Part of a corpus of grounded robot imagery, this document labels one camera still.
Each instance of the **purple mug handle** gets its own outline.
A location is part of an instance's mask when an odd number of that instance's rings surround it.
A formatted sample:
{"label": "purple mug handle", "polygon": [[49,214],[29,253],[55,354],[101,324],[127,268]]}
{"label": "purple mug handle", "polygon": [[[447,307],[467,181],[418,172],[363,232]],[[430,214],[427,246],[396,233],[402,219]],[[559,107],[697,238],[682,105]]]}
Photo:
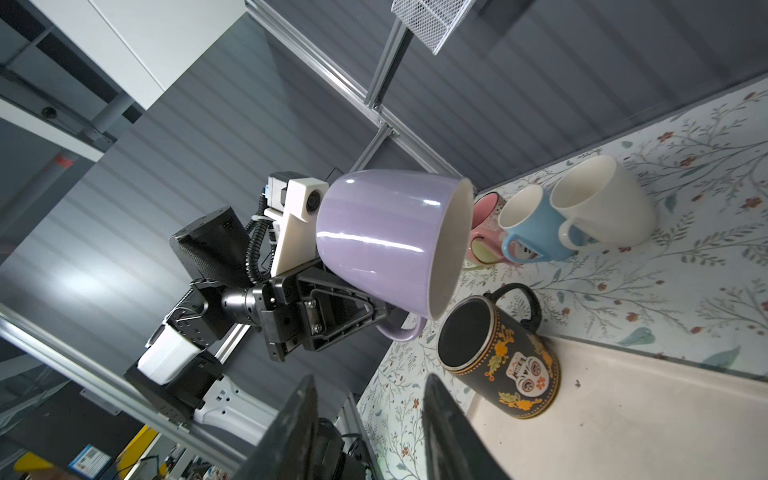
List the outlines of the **purple mug handle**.
{"label": "purple mug handle", "polygon": [[402,329],[399,326],[395,326],[389,319],[384,320],[376,325],[376,328],[388,339],[396,342],[410,342],[416,337],[422,334],[424,327],[427,325],[427,317],[420,316],[419,321],[416,322],[416,326],[412,329]]}

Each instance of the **floral tablecloth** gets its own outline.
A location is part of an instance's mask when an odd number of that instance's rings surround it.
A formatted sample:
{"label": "floral tablecloth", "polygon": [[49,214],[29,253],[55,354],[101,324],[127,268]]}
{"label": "floral tablecloth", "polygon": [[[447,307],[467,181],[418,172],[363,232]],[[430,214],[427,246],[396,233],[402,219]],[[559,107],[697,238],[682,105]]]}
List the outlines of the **floral tablecloth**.
{"label": "floral tablecloth", "polygon": [[[653,199],[658,229],[636,247],[595,245],[563,262],[483,270],[467,263],[452,305],[522,282],[542,301],[540,333],[766,381],[766,127],[768,80],[498,188],[505,198],[531,183],[551,189],[573,165],[609,154]],[[517,318],[524,304],[512,294],[499,302]],[[436,359],[443,320],[416,341],[393,343],[358,403],[386,478],[426,478],[419,403],[428,372],[465,410],[474,394]]]}

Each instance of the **mug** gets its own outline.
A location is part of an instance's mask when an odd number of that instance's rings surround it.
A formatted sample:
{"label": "mug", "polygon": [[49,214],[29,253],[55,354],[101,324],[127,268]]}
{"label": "mug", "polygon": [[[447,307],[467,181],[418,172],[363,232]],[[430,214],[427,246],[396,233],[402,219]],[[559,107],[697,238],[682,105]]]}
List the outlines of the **mug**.
{"label": "mug", "polygon": [[414,329],[376,325],[409,341],[448,308],[472,223],[466,178],[405,170],[343,175],[317,212],[317,251],[326,266],[358,289],[415,313]]}
{"label": "mug", "polygon": [[[517,321],[496,302],[510,290],[521,290],[531,318]],[[511,283],[483,296],[459,302],[445,319],[437,343],[443,368],[505,413],[536,416],[552,403],[560,385],[560,365],[536,336],[541,305],[533,290]]]}
{"label": "mug", "polygon": [[572,250],[584,248],[568,237],[575,225],[594,239],[633,247],[656,228],[650,199],[634,177],[608,155],[588,158],[571,168],[554,186],[550,203],[567,220],[560,241]]}
{"label": "mug", "polygon": [[472,209],[472,231],[469,234],[467,260],[475,265],[506,262],[502,241],[506,237],[498,225],[498,214],[507,202],[496,192],[483,195]]}
{"label": "mug", "polygon": [[[567,248],[558,238],[558,228],[565,222],[549,204],[549,195],[541,185],[528,185],[509,199],[498,217],[498,225],[508,232],[502,243],[504,256],[516,263],[565,260],[576,249]],[[571,232],[578,242],[583,235]]]}

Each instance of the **pink mug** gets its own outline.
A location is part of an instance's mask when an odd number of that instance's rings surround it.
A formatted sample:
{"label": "pink mug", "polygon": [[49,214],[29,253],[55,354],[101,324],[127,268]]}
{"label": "pink mug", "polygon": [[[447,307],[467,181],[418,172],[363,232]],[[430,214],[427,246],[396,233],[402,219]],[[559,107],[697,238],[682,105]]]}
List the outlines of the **pink mug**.
{"label": "pink mug", "polygon": [[506,205],[506,200],[496,192],[484,195],[475,202],[472,210],[472,232],[467,245],[467,260],[476,265],[510,263],[502,253],[502,242],[507,233],[498,225],[498,215]]}

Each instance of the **black mug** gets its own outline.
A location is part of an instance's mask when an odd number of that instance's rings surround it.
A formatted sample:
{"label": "black mug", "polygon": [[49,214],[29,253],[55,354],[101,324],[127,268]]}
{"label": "black mug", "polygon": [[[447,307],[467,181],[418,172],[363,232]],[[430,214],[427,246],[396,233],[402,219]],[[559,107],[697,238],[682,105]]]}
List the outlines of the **black mug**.
{"label": "black mug", "polygon": [[[517,321],[496,302],[521,290],[531,318]],[[541,305],[533,290],[510,283],[483,296],[459,302],[445,319],[437,344],[442,366],[480,396],[518,419],[542,413],[560,385],[554,353],[536,336]]]}

